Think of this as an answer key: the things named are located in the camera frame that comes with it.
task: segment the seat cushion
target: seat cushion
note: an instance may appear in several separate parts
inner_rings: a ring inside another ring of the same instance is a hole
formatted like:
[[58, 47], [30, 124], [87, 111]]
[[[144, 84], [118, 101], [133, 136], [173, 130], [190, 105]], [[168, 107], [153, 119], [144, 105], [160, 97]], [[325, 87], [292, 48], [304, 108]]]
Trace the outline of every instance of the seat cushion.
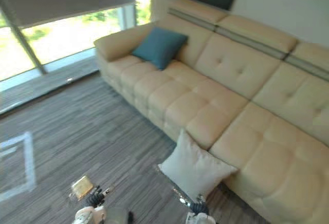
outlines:
[[109, 62], [108, 74], [110, 84], [173, 140], [183, 127], [203, 149], [216, 141], [247, 103], [178, 61], [158, 71], [130, 55]]
[[240, 171], [226, 181], [275, 223], [329, 218], [329, 148], [269, 111], [249, 103], [209, 152]]
[[329, 146], [329, 83], [282, 62], [253, 98]]

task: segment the beige leather sofa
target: beige leather sofa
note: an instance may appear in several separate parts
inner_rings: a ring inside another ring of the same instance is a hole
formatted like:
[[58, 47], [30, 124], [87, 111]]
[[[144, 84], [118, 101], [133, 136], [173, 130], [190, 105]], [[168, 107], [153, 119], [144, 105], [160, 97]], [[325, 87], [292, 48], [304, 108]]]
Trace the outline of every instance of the beige leather sofa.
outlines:
[[[163, 71], [130, 55], [154, 26], [189, 36]], [[101, 75], [174, 141], [184, 127], [238, 167], [225, 184], [267, 220], [328, 223], [329, 83], [214, 30], [168, 14], [105, 36], [95, 41]], [[298, 42], [275, 35], [251, 40], [286, 52]]]

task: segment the sofa cushion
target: sofa cushion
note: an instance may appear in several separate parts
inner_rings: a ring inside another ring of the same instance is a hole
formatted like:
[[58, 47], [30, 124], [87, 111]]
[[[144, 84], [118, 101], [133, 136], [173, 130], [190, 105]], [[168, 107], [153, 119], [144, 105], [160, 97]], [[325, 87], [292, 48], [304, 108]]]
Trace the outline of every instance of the sofa cushion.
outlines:
[[223, 11], [192, 0], [177, 0], [169, 6], [169, 12], [207, 29], [214, 30], [215, 24], [227, 16]]
[[250, 41], [266, 45], [283, 53], [290, 52], [297, 44], [297, 39], [293, 36], [242, 16], [227, 16], [218, 22], [218, 26], [218, 33], [222, 33], [221, 28], [228, 32], [233, 32], [233, 34], [225, 33], [225, 35], [262, 51], [266, 51], [266, 48], [259, 48], [257, 44], [250, 43], [248, 40], [241, 41], [236, 36], [242, 36], [244, 39], [250, 39]]
[[240, 171], [226, 181], [274, 223], [323, 223], [329, 212], [329, 148], [249, 103], [209, 152]]
[[329, 146], [329, 83], [282, 62], [253, 102]]
[[186, 35], [155, 27], [132, 55], [150, 61], [158, 69], [164, 70], [187, 39]]
[[175, 150], [159, 168], [194, 202], [199, 194], [206, 199], [224, 178], [237, 171], [202, 150], [184, 129], [180, 131]]
[[297, 45], [292, 55], [329, 72], [329, 48], [303, 42]]
[[177, 140], [181, 127], [208, 149], [247, 100], [187, 65], [173, 61], [158, 71], [127, 56], [108, 63], [111, 84], [142, 114]]
[[299, 43], [287, 62], [329, 81], [329, 49], [314, 43]]
[[182, 46], [176, 56], [176, 60], [182, 61], [190, 67], [194, 66], [197, 58], [205, 46], [206, 41], [213, 33], [210, 30], [170, 14], [160, 20], [157, 26], [176, 31], [189, 37], [187, 43]]
[[279, 64], [278, 59], [214, 33], [194, 69], [251, 99]]

